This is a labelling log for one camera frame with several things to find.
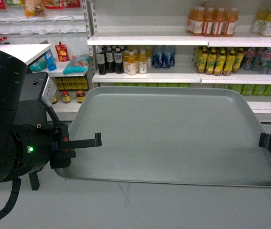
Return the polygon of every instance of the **dark soda bottle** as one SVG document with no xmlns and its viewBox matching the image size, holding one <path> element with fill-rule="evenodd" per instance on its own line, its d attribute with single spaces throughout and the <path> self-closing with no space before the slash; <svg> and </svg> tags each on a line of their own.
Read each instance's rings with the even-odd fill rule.
<svg viewBox="0 0 271 229">
<path fill-rule="evenodd" d="M 122 62 L 122 54 L 120 48 L 116 48 L 114 56 L 115 56 L 116 73 L 122 74 L 124 72 L 124 65 Z"/>
</svg>

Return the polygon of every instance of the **juice bottle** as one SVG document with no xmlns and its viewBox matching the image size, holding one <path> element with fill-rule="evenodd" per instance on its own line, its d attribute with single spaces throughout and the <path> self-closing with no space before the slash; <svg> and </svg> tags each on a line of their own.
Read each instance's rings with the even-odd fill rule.
<svg viewBox="0 0 271 229">
<path fill-rule="evenodd" d="M 194 25 L 194 36 L 201 36 L 202 34 L 202 29 L 203 29 L 203 21 L 204 21 L 204 8 L 199 7 L 198 8 L 198 14 L 195 18 L 195 25 Z"/>
<path fill-rule="evenodd" d="M 221 34 L 224 11 L 225 11 L 225 8 L 219 8 L 218 14 L 213 22 L 212 34 L 214 37 L 219 37 Z"/>
<path fill-rule="evenodd" d="M 210 36 L 212 32 L 212 26 L 213 26 L 213 11 L 214 8 L 210 7 L 207 9 L 206 16 L 204 17 L 204 23 L 203 23 L 203 30 L 202 35 L 203 36 Z"/>
<path fill-rule="evenodd" d="M 222 73 L 223 75 L 225 75 L 225 76 L 230 75 L 234 61 L 235 61 L 235 51 L 234 51 L 234 49 L 231 49 L 229 55 L 227 56 L 225 67 L 223 68 L 223 73 Z"/>
<path fill-rule="evenodd" d="M 223 66 L 226 62 L 225 50 L 222 48 L 220 54 L 217 56 L 214 75 L 220 76 L 222 74 Z"/>
<path fill-rule="evenodd" d="M 212 48 L 211 53 L 207 56 L 207 61 L 206 61 L 206 74 L 211 75 L 214 72 L 214 65 L 216 63 L 216 49 L 215 47 Z"/>
<path fill-rule="evenodd" d="M 125 50 L 122 56 L 122 60 L 124 62 L 124 73 L 128 73 L 128 56 L 129 50 Z"/>
<path fill-rule="evenodd" d="M 225 31 L 226 31 L 227 20 L 228 20 L 228 10 L 229 10 L 229 8 L 226 7 L 224 14 L 223 14 L 223 24 L 222 24 L 222 28 L 221 28 L 221 35 L 224 35 Z"/>
<path fill-rule="evenodd" d="M 236 23 L 238 20 L 238 10 L 237 8 L 231 9 L 231 14 L 227 21 L 227 26 L 225 30 L 225 36 L 226 37 L 232 37 L 235 32 Z"/>
<path fill-rule="evenodd" d="M 271 13 L 268 15 L 266 24 L 264 28 L 262 29 L 262 35 L 265 37 L 271 36 Z"/>
<path fill-rule="evenodd" d="M 260 8 L 259 11 L 256 14 L 254 23 L 252 25 L 251 32 L 252 33 L 259 33 L 261 30 L 261 27 L 264 25 L 264 21 L 268 17 L 268 12 L 266 11 L 266 8 Z"/>
<path fill-rule="evenodd" d="M 147 56 L 145 50 L 141 51 L 140 57 L 140 74 L 146 74 L 147 73 Z"/>
<path fill-rule="evenodd" d="M 232 67 L 233 73 L 237 73 L 239 71 L 240 64 L 243 58 L 244 58 L 244 49 L 238 48 L 238 51 L 235 53 L 235 61 Z"/>
<path fill-rule="evenodd" d="M 197 69 L 198 73 L 204 73 L 204 71 L 206 69 L 207 56 L 208 56 L 207 47 L 204 46 L 202 53 L 200 55 L 200 58 L 199 58 L 199 65 L 198 65 L 198 69 Z"/>
<path fill-rule="evenodd" d="M 135 56 L 134 52 L 129 52 L 128 56 L 128 75 L 135 75 L 136 74 L 136 64 L 135 64 Z"/>
</svg>

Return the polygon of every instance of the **blue package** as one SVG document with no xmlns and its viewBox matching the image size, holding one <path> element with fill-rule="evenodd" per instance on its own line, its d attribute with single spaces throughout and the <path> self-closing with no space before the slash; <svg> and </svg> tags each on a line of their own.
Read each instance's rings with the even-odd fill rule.
<svg viewBox="0 0 271 229">
<path fill-rule="evenodd" d="M 54 63 L 54 56 L 50 49 L 46 51 L 46 53 L 44 54 L 44 57 L 46 59 L 46 63 L 47 63 L 47 67 L 49 71 L 53 71 L 54 69 L 57 68 L 57 66 Z"/>
</svg>

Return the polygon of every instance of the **bottle label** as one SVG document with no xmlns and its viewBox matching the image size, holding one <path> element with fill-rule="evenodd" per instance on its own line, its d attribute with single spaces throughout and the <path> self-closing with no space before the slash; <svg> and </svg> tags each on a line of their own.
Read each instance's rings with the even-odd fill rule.
<svg viewBox="0 0 271 229">
<path fill-rule="evenodd" d="M 147 62 L 140 62 L 140 73 L 141 74 L 147 73 Z"/>
<path fill-rule="evenodd" d="M 194 33 L 202 33 L 203 21 L 195 21 Z"/>
<path fill-rule="evenodd" d="M 212 26 L 213 26 L 213 22 L 212 21 L 206 21 L 206 22 L 204 22 L 204 25 L 203 25 L 203 34 L 211 34 L 211 32 L 212 32 Z"/>
<path fill-rule="evenodd" d="M 259 33 L 261 27 L 264 25 L 264 21 L 263 20 L 255 20 L 253 25 L 252 25 L 252 29 L 251 32 L 252 33 Z"/>
<path fill-rule="evenodd" d="M 236 22 L 227 23 L 225 34 L 232 35 L 235 32 Z"/>
<path fill-rule="evenodd" d="M 124 61 L 124 73 L 128 73 L 128 61 Z"/>
<path fill-rule="evenodd" d="M 212 33 L 213 34 L 221 34 L 221 28 L 222 28 L 223 23 L 222 22 L 214 22 L 213 23 L 213 29 Z"/>
<path fill-rule="evenodd" d="M 113 54 L 112 52 L 107 52 L 107 62 L 113 62 Z"/>
<path fill-rule="evenodd" d="M 129 63 L 128 64 L 128 74 L 135 75 L 136 74 L 135 68 L 136 68 L 135 63 Z"/>
</svg>

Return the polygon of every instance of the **orange juice bottle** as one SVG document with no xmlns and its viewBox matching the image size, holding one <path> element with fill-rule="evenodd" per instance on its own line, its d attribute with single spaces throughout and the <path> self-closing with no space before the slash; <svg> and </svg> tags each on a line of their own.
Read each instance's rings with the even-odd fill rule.
<svg viewBox="0 0 271 229">
<path fill-rule="evenodd" d="M 129 52 L 128 56 L 128 75 L 135 75 L 136 74 L 136 64 L 135 64 L 135 56 L 134 52 Z"/>
<path fill-rule="evenodd" d="M 219 8 L 218 14 L 213 22 L 212 34 L 214 37 L 219 37 L 221 34 L 221 28 L 223 25 L 223 14 L 225 12 L 225 8 Z"/>
<path fill-rule="evenodd" d="M 237 8 L 231 9 L 231 14 L 227 21 L 227 26 L 225 30 L 225 36 L 226 37 L 232 37 L 235 32 L 236 23 L 238 20 L 238 10 Z"/>
<path fill-rule="evenodd" d="M 204 21 L 204 8 L 199 7 L 198 8 L 198 14 L 195 18 L 195 25 L 194 25 L 194 36 L 201 36 L 202 34 L 202 29 L 203 29 L 203 21 Z"/>
<path fill-rule="evenodd" d="M 214 8 L 210 7 L 207 9 L 206 16 L 204 17 L 204 23 L 203 23 L 203 36 L 210 36 L 212 32 L 212 26 L 213 26 L 213 11 Z"/>
</svg>

